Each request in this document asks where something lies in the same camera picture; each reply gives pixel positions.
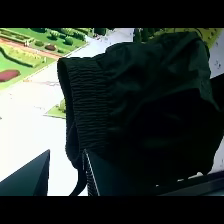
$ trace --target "black pointed object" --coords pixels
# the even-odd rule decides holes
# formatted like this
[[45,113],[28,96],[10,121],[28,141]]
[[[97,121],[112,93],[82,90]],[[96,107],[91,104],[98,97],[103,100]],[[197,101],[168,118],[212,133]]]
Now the black pointed object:
[[47,196],[50,150],[0,182],[0,196]]

